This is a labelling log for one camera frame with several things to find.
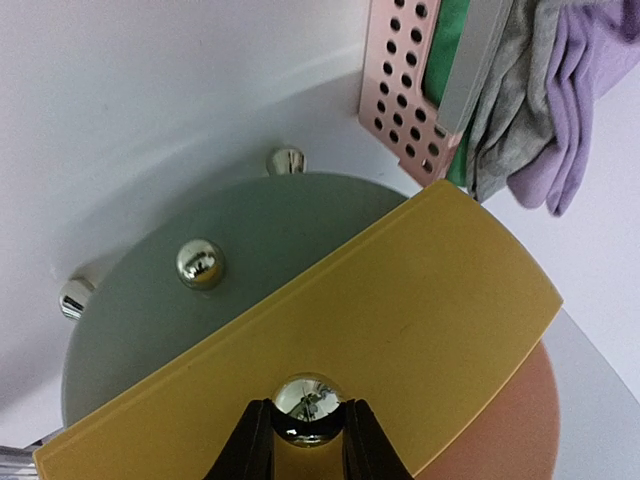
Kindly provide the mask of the green tie-dye garment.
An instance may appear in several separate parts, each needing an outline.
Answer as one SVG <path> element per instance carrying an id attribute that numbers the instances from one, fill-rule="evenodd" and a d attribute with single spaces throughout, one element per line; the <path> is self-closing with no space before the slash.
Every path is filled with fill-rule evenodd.
<path id="1" fill-rule="evenodd" d="M 440 1 L 422 85 L 425 98 L 436 107 L 440 105 L 443 98 L 464 29 L 469 3 L 469 0 Z M 447 179 L 461 188 L 466 187 L 469 136 L 470 128 L 467 128 L 447 172 Z"/>

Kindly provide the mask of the grey garment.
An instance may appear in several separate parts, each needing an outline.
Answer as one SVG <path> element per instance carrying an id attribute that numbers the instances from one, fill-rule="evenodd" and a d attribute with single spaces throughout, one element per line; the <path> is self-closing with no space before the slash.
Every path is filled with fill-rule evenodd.
<path id="1" fill-rule="evenodd" d="M 553 136 L 546 76 L 561 1 L 515 1 L 473 121 L 467 189 L 479 202 L 506 186 Z"/>

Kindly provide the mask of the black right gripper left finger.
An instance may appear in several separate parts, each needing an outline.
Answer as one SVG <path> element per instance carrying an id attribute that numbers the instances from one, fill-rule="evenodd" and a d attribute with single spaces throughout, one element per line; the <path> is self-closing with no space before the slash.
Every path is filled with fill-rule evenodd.
<path id="1" fill-rule="evenodd" d="M 274 478 L 272 402 L 252 400 L 204 480 Z"/>

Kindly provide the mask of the purple garment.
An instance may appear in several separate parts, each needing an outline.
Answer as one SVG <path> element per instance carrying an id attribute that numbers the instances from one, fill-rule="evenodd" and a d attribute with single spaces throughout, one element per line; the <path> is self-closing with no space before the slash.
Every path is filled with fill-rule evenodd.
<path id="1" fill-rule="evenodd" d="M 594 104 L 639 62 L 639 3 L 560 10 L 546 75 L 553 137 L 507 185 L 528 209 L 563 215 L 579 190 L 591 148 Z"/>

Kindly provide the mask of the white cylindrical container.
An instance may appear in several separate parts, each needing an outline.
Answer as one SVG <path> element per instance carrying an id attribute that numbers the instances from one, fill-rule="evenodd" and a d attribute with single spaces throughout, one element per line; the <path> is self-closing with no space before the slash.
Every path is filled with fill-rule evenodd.
<path id="1" fill-rule="evenodd" d="M 542 337 L 562 300 L 457 187 L 412 198 L 336 174 L 213 193 L 92 293 L 43 479 L 204 479 L 252 400 L 275 479 L 343 475 L 365 400 L 413 479 L 548 479 L 559 401 Z"/>

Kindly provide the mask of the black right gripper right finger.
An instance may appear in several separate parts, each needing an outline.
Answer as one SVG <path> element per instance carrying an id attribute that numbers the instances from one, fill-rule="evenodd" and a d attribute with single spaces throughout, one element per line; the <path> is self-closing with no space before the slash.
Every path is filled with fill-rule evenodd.
<path id="1" fill-rule="evenodd" d="M 365 400 L 345 403 L 342 460 L 348 480 L 412 480 Z"/>

